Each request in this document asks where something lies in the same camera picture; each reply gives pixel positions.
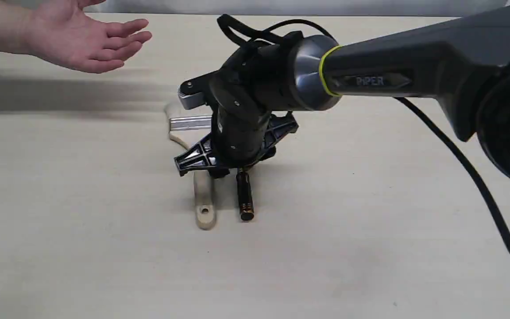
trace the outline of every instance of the black strap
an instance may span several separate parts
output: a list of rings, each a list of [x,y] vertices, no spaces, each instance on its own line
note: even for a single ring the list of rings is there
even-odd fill
[[[255,30],[233,18],[229,14],[223,14],[218,18],[218,26],[229,40],[239,46],[247,43],[247,40],[238,36],[233,31],[243,34],[251,39],[263,39],[275,44],[281,44],[284,42],[284,39],[281,36],[273,34],[273,32],[270,31]]]

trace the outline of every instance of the human hand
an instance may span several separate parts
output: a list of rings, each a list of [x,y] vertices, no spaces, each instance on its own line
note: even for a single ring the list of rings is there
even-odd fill
[[[152,34],[145,19],[125,23],[93,20],[83,8],[105,0],[48,0],[24,24],[27,54],[87,73],[124,66]]]

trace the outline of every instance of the wooden table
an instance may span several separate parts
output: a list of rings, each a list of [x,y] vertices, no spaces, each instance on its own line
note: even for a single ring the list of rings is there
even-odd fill
[[[235,45],[216,16],[96,17],[148,18],[154,38],[102,75],[0,54],[0,319],[510,317],[510,256],[479,192],[393,99],[296,114],[252,176],[256,219],[239,222],[227,178],[199,230],[162,108]],[[442,19],[311,20],[349,44]],[[510,180],[476,139],[460,146],[510,226]]]

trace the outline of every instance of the wrist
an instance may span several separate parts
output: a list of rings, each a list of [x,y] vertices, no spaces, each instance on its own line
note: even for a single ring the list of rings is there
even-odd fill
[[[27,30],[32,10],[0,0],[0,52],[30,54]]]

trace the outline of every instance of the yellow ring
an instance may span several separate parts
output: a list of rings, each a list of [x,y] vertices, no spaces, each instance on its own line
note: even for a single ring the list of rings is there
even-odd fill
[[[326,57],[330,55],[330,53],[339,49],[340,47],[341,47],[340,45],[337,45],[336,47],[329,49],[328,52],[324,53],[324,55],[320,58],[320,64],[318,65],[318,74],[320,75],[320,81],[322,81],[324,91],[326,91],[326,93],[328,93],[328,95],[331,95],[332,97],[340,97],[341,95],[333,93],[332,91],[330,91],[330,89],[328,89],[328,85],[326,84],[326,79],[324,78],[324,72],[322,69],[324,68],[324,60],[326,59]]]

